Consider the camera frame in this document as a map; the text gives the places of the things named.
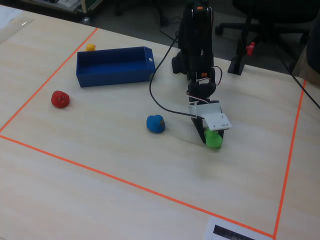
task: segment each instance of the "paper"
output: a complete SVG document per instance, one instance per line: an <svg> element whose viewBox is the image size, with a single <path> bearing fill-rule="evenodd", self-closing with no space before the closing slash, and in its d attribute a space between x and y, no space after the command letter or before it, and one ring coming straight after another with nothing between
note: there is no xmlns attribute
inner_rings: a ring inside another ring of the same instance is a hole
<svg viewBox="0 0 320 240"><path fill-rule="evenodd" d="M0 29L4 28L20 13L22 13L22 10L0 5Z"/></svg>
<svg viewBox="0 0 320 240"><path fill-rule="evenodd" d="M272 240L270 237L211 216L203 240Z"/></svg>

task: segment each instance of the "red ball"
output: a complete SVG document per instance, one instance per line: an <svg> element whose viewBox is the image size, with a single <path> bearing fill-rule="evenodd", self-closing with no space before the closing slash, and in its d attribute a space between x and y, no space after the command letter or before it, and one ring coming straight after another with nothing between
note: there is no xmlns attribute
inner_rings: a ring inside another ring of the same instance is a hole
<svg viewBox="0 0 320 240"><path fill-rule="evenodd" d="M63 91L55 91L51 97L51 103L53 106L59 109L63 109L70 103L70 97Z"/></svg>

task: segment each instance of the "white bracket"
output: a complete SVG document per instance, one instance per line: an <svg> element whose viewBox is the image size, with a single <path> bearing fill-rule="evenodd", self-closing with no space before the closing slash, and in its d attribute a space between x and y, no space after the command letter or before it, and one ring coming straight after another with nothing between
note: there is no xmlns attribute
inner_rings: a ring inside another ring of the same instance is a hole
<svg viewBox="0 0 320 240"><path fill-rule="evenodd" d="M211 131L227 130L232 127L228 117L221 112L219 102L189 105L189 113L204 118Z"/></svg>

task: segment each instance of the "red clip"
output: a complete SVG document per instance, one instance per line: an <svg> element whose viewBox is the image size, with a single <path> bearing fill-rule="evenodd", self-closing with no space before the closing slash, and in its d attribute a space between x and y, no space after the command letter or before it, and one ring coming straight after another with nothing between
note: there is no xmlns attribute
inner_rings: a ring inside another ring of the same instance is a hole
<svg viewBox="0 0 320 240"><path fill-rule="evenodd" d="M252 53L254 52L255 45L256 45L255 42L251 42L249 46L246 46L246 54L248 56L252 56Z"/></svg>

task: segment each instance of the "blue toy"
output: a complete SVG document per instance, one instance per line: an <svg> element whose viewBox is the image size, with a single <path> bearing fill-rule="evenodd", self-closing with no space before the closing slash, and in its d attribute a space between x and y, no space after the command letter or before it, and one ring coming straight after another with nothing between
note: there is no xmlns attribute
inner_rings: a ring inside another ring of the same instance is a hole
<svg viewBox="0 0 320 240"><path fill-rule="evenodd" d="M146 127L154 134L162 133L165 128L165 121L161 115L148 116L146 119Z"/></svg>

